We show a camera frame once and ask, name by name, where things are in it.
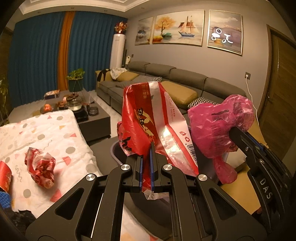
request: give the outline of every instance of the metal screw cap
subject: metal screw cap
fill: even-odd
[[[95,175],[94,175],[94,174],[88,174],[88,175],[86,176],[86,179],[87,179],[88,181],[92,181],[93,179],[95,179]]]
[[[170,171],[170,170],[173,169],[173,167],[172,167],[172,165],[170,165],[170,164],[165,164],[165,165],[163,166],[163,169],[166,170],[166,171]]]
[[[198,176],[198,179],[201,180],[201,181],[206,181],[206,180],[207,180],[207,176],[204,175],[204,174],[200,174],[200,175]]]
[[[121,166],[121,169],[124,170],[124,171],[127,171],[127,170],[129,170],[130,168],[131,168],[131,166],[128,165],[128,164],[123,164],[123,165]]]

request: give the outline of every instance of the wall outlet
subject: wall outlet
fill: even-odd
[[[250,79],[250,77],[251,77],[251,74],[250,74],[250,73],[248,73],[248,72],[246,72],[246,73],[244,74],[244,77],[245,77],[245,78],[246,78],[246,75],[248,75],[247,79],[249,80],[249,79]]]

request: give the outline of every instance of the green plant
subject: green plant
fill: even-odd
[[[82,68],[80,68],[70,72],[66,78],[68,80],[78,80],[78,79],[82,79],[84,74],[85,74],[85,71]]]
[[[8,82],[6,80],[6,77],[5,75],[2,75],[0,77],[0,94],[2,95],[2,100],[3,100],[3,104],[1,106],[1,109],[4,109],[5,110],[5,114],[6,114],[6,117],[8,118],[8,111],[6,109],[6,97],[8,95]]]

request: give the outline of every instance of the bed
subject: bed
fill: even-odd
[[[48,152],[56,159],[55,184],[38,186],[24,163],[29,147]],[[101,176],[96,158],[85,142],[71,110],[50,112],[0,128],[0,160],[12,171],[12,210],[29,210],[38,218],[88,173]],[[121,241],[151,241],[149,234],[124,207]]]

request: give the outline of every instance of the crumpled red wrapper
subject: crumpled red wrapper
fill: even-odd
[[[54,185],[54,166],[56,160],[49,153],[30,147],[25,155],[25,164],[33,180],[41,187]]]

